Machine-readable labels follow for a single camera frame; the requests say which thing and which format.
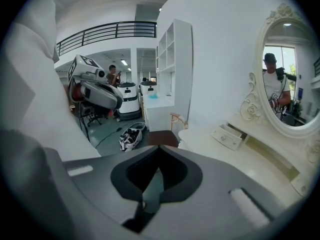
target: wooden chair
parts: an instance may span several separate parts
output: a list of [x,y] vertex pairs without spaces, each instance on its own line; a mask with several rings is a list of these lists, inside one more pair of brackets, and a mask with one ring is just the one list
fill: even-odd
[[179,141],[176,136],[172,132],[173,123],[182,122],[183,128],[188,129],[189,125],[184,120],[182,116],[175,113],[170,113],[171,115],[171,125],[170,130],[159,130],[159,131],[151,131],[148,133],[148,145],[149,146],[159,146],[159,145],[167,145],[171,147],[177,148],[179,145]]

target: brown chair seat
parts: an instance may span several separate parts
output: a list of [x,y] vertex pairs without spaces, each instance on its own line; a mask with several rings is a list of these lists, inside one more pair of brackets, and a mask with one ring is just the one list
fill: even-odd
[[167,145],[177,148],[179,145],[179,141],[171,130],[151,131],[148,133],[148,145]]

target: metal railing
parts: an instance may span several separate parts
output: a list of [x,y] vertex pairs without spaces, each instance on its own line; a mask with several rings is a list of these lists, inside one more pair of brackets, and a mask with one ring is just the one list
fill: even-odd
[[320,76],[320,57],[316,60],[314,65],[314,77]]
[[94,26],[57,43],[59,56],[76,48],[92,43],[129,37],[156,38],[156,22],[151,21],[121,21]]

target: cabinet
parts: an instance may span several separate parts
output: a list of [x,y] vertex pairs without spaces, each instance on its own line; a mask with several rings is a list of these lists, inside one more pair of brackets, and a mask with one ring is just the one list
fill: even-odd
[[170,113],[188,118],[192,91],[192,28],[174,19],[156,47],[157,99],[143,97],[150,132],[170,129]]

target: ornate white mirror frame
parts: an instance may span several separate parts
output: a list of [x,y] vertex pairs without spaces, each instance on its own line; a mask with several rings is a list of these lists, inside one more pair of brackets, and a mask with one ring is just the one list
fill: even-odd
[[271,11],[258,36],[257,47],[254,55],[255,72],[250,73],[252,89],[241,106],[241,116],[246,120],[256,119],[258,123],[266,123],[266,119],[282,135],[305,139],[320,130],[320,113],[309,123],[303,126],[289,126],[281,122],[274,114],[266,96],[263,80],[263,51],[266,40],[272,29],[278,24],[292,23],[307,33],[312,30],[306,20],[296,11],[282,3],[275,11]]

